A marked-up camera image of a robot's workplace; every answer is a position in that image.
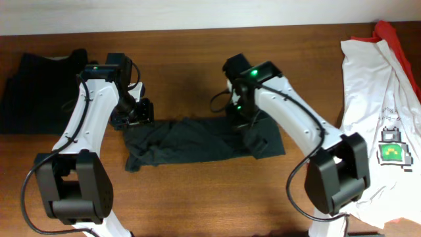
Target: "white background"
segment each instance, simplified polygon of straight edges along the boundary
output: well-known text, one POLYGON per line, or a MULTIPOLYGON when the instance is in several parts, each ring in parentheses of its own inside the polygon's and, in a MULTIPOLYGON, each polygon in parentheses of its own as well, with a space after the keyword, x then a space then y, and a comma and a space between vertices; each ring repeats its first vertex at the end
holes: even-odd
POLYGON ((0 35, 421 20, 421 0, 0 0, 0 35))

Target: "wooden table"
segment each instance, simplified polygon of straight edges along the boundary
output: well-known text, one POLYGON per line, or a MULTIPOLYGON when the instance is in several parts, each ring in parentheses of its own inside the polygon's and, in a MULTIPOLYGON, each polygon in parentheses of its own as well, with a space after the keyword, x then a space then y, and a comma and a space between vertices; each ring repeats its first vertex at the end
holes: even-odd
MULTIPOLYGON (((421 22, 394 26, 420 83, 421 22)), ((141 69, 157 120, 222 116, 209 111, 209 99, 226 87, 221 72, 225 60, 243 52, 253 64, 272 61, 310 106, 336 124, 343 105, 339 42, 350 36, 369 37, 373 27, 338 24, 0 37, 0 91, 5 78, 16 71, 23 52, 52 57, 86 48, 89 59, 100 63, 105 62, 108 52, 125 52, 141 69)), ((272 230, 278 234, 306 231, 310 221, 292 208, 285 194, 287 176, 303 155, 283 131, 282 137, 287 155, 281 157, 161 165, 128 173, 124 171, 128 151, 122 133, 108 127, 101 160, 114 185, 113 209, 136 236, 252 236, 272 230)), ((2 236, 38 236, 22 218, 18 195, 35 155, 51 150, 57 140, 57 136, 0 136, 2 236)), ((312 213, 303 182, 304 172, 300 172, 292 192, 297 203, 312 213)), ((34 179, 26 203, 38 227, 69 227, 46 217, 34 179)), ((378 230, 352 218, 350 231, 419 236, 421 226, 401 221, 378 230)))

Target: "printed graphic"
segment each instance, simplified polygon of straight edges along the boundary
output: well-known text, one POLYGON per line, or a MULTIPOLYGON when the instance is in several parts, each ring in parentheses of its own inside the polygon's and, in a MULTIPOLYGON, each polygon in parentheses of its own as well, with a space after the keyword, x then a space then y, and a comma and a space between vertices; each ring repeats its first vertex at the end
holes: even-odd
POLYGON ((412 171, 410 166, 414 159, 410 155, 408 145, 402 142, 401 132, 397 127, 383 129, 377 160, 380 165, 399 165, 405 171, 412 171))

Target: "black cloth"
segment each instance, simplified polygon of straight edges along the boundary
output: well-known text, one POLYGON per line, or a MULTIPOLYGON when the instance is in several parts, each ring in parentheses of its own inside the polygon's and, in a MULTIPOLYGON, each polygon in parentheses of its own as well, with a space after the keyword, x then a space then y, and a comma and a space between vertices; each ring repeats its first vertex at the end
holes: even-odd
POLYGON ((242 131, 233 131, 225 117, 185 118, 129 128, 123 137, 130 152, 126 162, 129 172, 136 172, 143 165, 285 155, 279 128, 271 118, 260 120, 242 131))
POLYGON ((86 64, 85 49, 58 61, 23 54, 0 104, 0 133, 62 134, 78 98, 75 75, 86 64))

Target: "red fabric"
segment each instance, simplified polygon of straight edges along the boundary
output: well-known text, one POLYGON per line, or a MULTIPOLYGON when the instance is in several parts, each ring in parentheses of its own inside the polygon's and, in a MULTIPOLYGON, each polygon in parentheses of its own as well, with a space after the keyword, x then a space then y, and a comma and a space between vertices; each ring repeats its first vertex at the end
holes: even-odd
POLYGON ((394 29, 391 24, 381 20, 376 24, 372 38, 351 37, 351 39, 370 43, 377 43, 382 39, 385 40, 389 47, 392 48, 393 52, 395 52, 397 60, 399 60, 403 70, 405 71, 405 74, 408 76, 409 82, 414 89, 415 95, 417 96, 418 100, 421 101, 421 89, 415 83, 414 75, 412 75, 412 70, 410 69, 410 63, 403 53, 401 43, 397 38, 396 29, 394 29))

